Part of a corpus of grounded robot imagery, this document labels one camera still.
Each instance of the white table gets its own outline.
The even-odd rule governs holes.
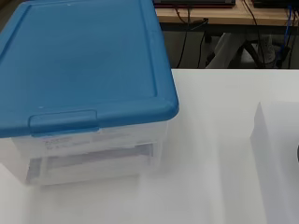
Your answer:
[[[0,223],[265,224],[249,144],[253,117],[262,100],[299,101],[299,74],[173,73],[180,112],[170,123],[159,172],[32,189],[1,167]]]

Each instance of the blue plastic lid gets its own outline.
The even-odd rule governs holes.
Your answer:
[[[0,137],[162,121],[178,98],[151,0],[26,2],[0,35]]]

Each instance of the clear plastic container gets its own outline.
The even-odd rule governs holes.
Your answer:
[[[11,138],[13,144],[0,149],[0,162],[28,185],[137,175],[158,166],[167,122]]]
[[[73,155],[161,142],[166,137],[167,122],[105,128],[97,133],[15,137],[12,138],[12,141],[21,155],[29,159]]]

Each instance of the wooden desk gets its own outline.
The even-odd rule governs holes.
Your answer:
[[[285,26],[288,10],[281,8],[254,8],[251,0],[246,0],[259,25]],[[181,23],[173,8],[156,9],[160,22]],[[179,9],[179,15],[187,20],[187,9]],[[243,0],[236,0],[233,8],[194,8],[191,10],[191,21],[208,18],[209,24],[253,25],[254,21]]]

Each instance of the lid handle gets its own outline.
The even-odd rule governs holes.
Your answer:
[[[29,119],[29,128],[33,137],[99,130],[94,110],[35,115]]]

